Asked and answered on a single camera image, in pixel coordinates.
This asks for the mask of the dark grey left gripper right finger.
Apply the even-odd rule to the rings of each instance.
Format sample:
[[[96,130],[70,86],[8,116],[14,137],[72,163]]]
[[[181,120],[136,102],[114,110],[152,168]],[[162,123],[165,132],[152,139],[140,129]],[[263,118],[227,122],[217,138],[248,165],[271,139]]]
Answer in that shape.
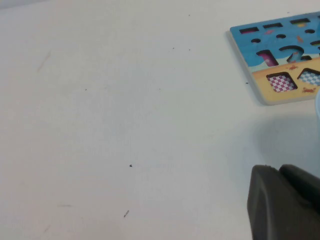
[[[284,164],[279,172],[309,205],[320,213],[320,178],[292,164]]]

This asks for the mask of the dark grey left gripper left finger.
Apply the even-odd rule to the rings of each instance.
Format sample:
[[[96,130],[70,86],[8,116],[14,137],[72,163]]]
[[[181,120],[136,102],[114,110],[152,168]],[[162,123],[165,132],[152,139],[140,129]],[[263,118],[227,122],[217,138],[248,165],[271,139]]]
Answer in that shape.
[[[320,238],[320,214],[271,166],[252,168],[247,212],[254,240]]]

